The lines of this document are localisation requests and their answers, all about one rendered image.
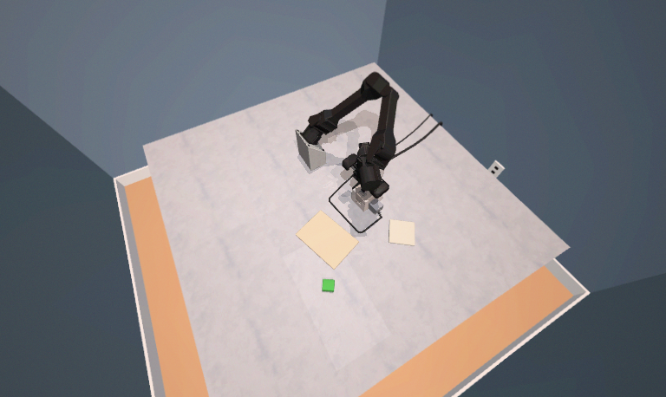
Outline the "beige flat rectangular mat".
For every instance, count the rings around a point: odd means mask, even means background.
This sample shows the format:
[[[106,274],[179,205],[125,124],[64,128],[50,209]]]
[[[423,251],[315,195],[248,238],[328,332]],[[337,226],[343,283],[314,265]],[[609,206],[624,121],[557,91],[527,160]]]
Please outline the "beige flat rectangular mat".
[[[321,210],[296,233],[296,236],[333,270],[359,243]]]

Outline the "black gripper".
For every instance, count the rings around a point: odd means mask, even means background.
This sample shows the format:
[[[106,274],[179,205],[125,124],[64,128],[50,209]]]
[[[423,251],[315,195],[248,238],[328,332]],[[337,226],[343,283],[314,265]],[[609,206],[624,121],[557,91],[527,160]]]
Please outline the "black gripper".
[[[356,164],[356,154],[352,153],[350,156],[348,156],[346,159],[343,160],[342,162],[343,167],[348,171],[352,166],[355,168],[353,171],[352,177],[359,183],[360,183],[360,177],[359,177],[359,168],[357,167]],[[380,185],[377,187],[377,189],[373,191],[369,191],[376,199],[380,198],[386,191],[389,190],[389,184],[387,184],[384,180],[380,182]]]

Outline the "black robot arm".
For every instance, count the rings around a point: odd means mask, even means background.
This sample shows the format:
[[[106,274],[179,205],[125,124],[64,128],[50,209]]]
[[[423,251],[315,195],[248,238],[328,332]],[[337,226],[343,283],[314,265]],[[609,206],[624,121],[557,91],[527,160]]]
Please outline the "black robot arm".
[[[380,169],[384,170],[395,155],[396,143],[394,136],[395,112],[398,93],[378,72],[372,72],[362,82],[362,86],[354,94],[342,101],[333,109],[310,116],[309,125],[300,133],[312,145],[322,138],[323,134],[337,129],[337,124],[347,114],[360,107],[366,101],[382,98],[378,128],[371,142],[359,143],[356,164],[359,168],[361,188],[364,191],[377,189],[382,182]]]

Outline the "small green cube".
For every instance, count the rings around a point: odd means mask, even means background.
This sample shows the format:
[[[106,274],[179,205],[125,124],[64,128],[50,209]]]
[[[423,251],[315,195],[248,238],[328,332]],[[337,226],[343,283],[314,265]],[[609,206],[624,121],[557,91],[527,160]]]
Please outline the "small green cube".
[[[334,279],[323,279],[323,291],[334,292],[335,280]]]

